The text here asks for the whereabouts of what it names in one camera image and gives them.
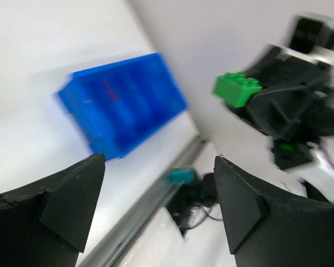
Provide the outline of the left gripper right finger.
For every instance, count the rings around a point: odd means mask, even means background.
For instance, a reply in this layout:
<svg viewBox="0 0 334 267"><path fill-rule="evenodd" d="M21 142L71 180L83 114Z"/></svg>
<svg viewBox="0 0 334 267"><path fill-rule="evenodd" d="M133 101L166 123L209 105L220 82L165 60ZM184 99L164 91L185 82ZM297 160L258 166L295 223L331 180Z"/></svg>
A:
<svg viewBox="0 0 334 267"><path fill-rule="evenodd" d="M283 190L220 156L214 177L237 266L334 266L334 204Z"/></svg>

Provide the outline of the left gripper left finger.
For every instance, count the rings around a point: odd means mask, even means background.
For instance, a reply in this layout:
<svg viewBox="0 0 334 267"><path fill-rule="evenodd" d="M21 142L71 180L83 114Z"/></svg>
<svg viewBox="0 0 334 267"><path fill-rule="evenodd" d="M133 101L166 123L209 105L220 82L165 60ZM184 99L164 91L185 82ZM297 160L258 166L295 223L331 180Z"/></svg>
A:
<svg viewBox="0 0 334 267"><path fill-rule="evenodd" d="M86 247L104 173L104 154L93 154L0 194L0 266L75 266Z"/></svg>

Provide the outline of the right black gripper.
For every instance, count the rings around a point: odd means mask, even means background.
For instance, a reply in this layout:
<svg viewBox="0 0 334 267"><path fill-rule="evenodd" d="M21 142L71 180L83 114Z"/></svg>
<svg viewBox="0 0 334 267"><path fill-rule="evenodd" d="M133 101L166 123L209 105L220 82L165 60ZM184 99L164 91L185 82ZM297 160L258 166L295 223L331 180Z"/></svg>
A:
<svg viewBox="0 0 334 267"><path fill-rule="evenodd" d="M313 161L312 144L334 136L333 51L303 55L270 45L244 73L262 90L244 107L228 110L269 136L274 163L288 170Z"/></svg>

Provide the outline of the green teal lego stack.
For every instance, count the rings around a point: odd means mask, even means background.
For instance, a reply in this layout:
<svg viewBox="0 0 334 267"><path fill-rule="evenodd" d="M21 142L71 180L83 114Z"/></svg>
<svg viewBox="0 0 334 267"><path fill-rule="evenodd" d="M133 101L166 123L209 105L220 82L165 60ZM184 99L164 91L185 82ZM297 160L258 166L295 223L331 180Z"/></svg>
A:
<svg viewBox="0 0 334 267"><path fill-rule="evenodd" d="M227 72L217 77L212 94L221 98L232 108L244 107L252 94L262 90L255 78L246 78L244 73Z"/></svg>

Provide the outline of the red yellow lego brick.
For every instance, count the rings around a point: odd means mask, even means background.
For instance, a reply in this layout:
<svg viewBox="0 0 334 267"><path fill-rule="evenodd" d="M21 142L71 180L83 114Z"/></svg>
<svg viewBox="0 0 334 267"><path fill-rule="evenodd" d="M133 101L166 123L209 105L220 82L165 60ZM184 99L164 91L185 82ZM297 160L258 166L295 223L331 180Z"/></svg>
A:
<svg viewBox="0 0 334 267"><path fill-rule="evenodd" d="M119 97L115 93L115 91L114 91L113 87L110 85L109 81L103 81L102 85L103 85L104 90L105 90L106 94L108 95L110 101L113 102L113 103L119 102Z"/></svg>

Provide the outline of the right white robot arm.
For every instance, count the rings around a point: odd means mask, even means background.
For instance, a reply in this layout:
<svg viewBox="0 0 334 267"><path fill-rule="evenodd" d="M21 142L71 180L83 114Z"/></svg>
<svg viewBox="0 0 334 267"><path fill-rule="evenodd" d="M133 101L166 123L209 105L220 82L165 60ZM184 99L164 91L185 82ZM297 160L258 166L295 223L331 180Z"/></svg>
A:
<svg viewBox="0 0 334 267"><path fill-rule="evenodd" d="M334 203L334 48L310 53L271 45L241 72L217 77L213 93L245 123L272 139L275 165L296 175L309 197Z"/></svg>

